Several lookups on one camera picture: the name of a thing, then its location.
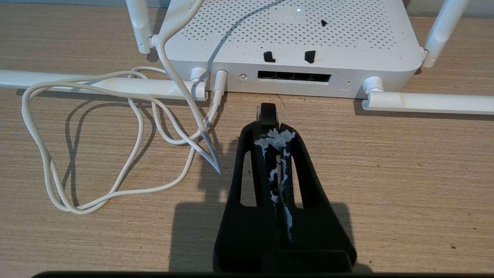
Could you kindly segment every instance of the white antenna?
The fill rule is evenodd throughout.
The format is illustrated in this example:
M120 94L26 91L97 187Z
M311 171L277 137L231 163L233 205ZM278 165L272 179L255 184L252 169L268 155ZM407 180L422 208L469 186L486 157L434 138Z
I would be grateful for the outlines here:
M149 38L153 35L147 1L126 0L128 14L134 29L137 48L142 54L149 54Z
M470 0L446 0L444 2L425 40L424 49L427 50L427 56L424 59L424 67L431 68L434 66L444 45L449 40L451 33L465 11L468 2Z

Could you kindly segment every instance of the router top panel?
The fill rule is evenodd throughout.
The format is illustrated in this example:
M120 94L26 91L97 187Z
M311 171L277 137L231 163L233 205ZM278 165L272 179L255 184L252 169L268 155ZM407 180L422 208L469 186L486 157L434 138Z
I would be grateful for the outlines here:
M193 3L172 0L161 33ZM176 61L248 64L271 51L279 65L398 72L417 69L424 54L401 0L205 0L166 51Z

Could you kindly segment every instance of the white cable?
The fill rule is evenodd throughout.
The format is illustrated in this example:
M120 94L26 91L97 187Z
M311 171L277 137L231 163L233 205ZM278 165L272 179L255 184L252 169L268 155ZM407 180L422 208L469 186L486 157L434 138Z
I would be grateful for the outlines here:
M117 197L117 196L122 196L122 195L129 195L129 194L142 194L142 193L151 193L151 192L156 192L160 190L164 190L167 188L170 188L172 186L175 186L179 182L181 182L187 173L190 170L190 167L192 165L192 161L194 159L194 154L195 152L199 152L201 156L203 156L214 168L218 173L221 173L221 167L219 165L219 159L216 153L216 150L214 149L214 145L212 144L212 140L209 137L209 134L207 133L207 129L210 126L210 124L214 121L216 117L216 113L218 110L218 107L221 103L221 98L224 93L225 85L226 85L226 78L227 78L227 73L226 71L219 70L216 74L216 82L215 82L215 87L213 90L213 104L211 106L211 109L207 113L206 117L203 119L200 116L199 109L197 108L190 92L188 91L187 87L185 86L184 82L180 79L172 65L170 64L168 58L166 57L165 53L165 44L169 38L171 38L176 32L178 32L180 29L182 29L192 18L193 16L197 13L199 10L199 7L202 5L204 0L197 0L193 7L191 8L188 16L180 22L180 24L177 24L172 31L170 31L168 34L165 34L163 37L160 38L160 43L158 49L158 54L160 57L160 61L163 64L163 67L165 70L160 69L160 68L155 68L155 67L148 67L148 66L139 66L133 68L131 71L121 71L121 72L115 72L115 73L110 73L110 74L104 74L104 75L99 75L99 76L88 76L88 77L81 77L81 78L71 78L71 79L64 79L60 81L55 81L55 82L44 82L44 83L39 83L35 84L24 92L24 95L22 97L22 116L24 118L24 122L26 124L26 127L28 128L29 133L33 137L34 141L38 145L38 148L41 153L41 158L43 162L43 171L44 171L44 180L45 180L45 186L46 186L46 191L48 193L48 197L52 201L52 203L60 210L66 211L66 212L72 212L75 214L89 214L92 213L99 208L101 208L103 205L105 205L109 199ZM196 120L196 123L198 124L198 130L195 132L192 136L187 136L185 132L180 128L178 125L175 117L171 113L171 111L158 99L153 98L149 95L145 94L132 94L132 93L122 93L122 92L116 92L112 90L106 90L98 87L94 87L91 85L87 84L81 84L77 82L87 82L87 81L94 81L94 80L103 80L107 78L112 78L116 76L121 76L121 75L128 75L128 77L139 77L139 78L144 78L147 79L147 77L140 73L140 71L144 70L151 70L151 71L157 71L161 72L164 74L168 74L168 76L174 80L179 87L179 89L182 91L184 94L185 99L187 100L187 103L189 104L191 111L194 115L194 118ZM36 124L33 120L33 116L31 113L31 100L39 95L41 92L48 90L52 87L72 87L72 88L80 88L80 89L86 89L86 90L91 90L95 91L98 93L103 93L103 94L108 94L112 96L117 96L117 97L125 97L128 99L128 103L132 110L134 111L137 121L138 121L138 132L137 132L137 140L134 145L134 148L132 149L132 152L127 159L126 163L122 167L122 170L120 171L115 183L113 184L112 188L108 191L108 193L94 201L91 201L89 203L79 205L79 206L74 206L72 203L70 203L68 197L66 196L62 182L60 180L60 175L58 174L58 169L56 167L55 161L51 157L46 145L44 144L41 134L39 130L36 127ZM181 174L172 182L167 183L165 185L161 186L156 186L156 187L149 187L149 188L140 188L140 189L129 189L129 190L121 190L117 191L124 179L124 176L129 169L130 165L134 161L137 152L139 150L140 143L143 138L143 131L144 131L144 121L142 118L142 115L135 105L133 98L135 99L141 99L141 100L146 100L150 101L153 109L153 116L155 123L157 125L157 128L161 134L161 136L169 143L171 144L189 144L191 146L189 156L187 158L187 161L185 163L184 169L182 170ZM169 136L166 135L165 131L163 130L162 123L160 121L160 117L158 114L158 107L164 111L164 113L167 115L169 120L172 123L173 128L177 131L177 133L180 135L182 139L176 140L176 139L171 139ZM208 146L208 149L211 152L211 156L208 155L208 153L202 149L198 144L199 137L202 136L206 142L206 145ZM53 180L55 182L55 186L53 186L51 182L51 177L53 177ZM57 197L57 194L54 191L54 187L57 190L57 194L60 197L60 199Z

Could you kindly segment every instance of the wood grain surface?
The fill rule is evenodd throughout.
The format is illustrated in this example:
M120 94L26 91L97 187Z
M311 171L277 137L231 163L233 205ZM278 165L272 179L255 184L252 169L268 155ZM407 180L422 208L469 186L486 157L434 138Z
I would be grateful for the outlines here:
M152 17L163 13L154 9ZM412 23L422 44L433 19ZM0 26L1 69L103 74L158 66L138 53L125 8L0 4ZM436 66L404 91L493 95L493 45L494 20L462 19ZM302 135L357 248L356 271L494 272L493 117L365 113L352 99L266 93L226 94L212 133L221 176L196 156L179 185L76 216L46 195L40 154L21 117L22 91L0 89L0 276L210 271L237 136L261 102L275 103L280 120ZM140 107L150 117L149 104ZM195 130L184 103L170 107ZM85 203L109 190L137 133L128 104L53 93L38 97L33 111L68 195ZM123 189L167 183L185 163L189 148L167 144L151 121L145 125ZM243 196L251 200L252 190Z

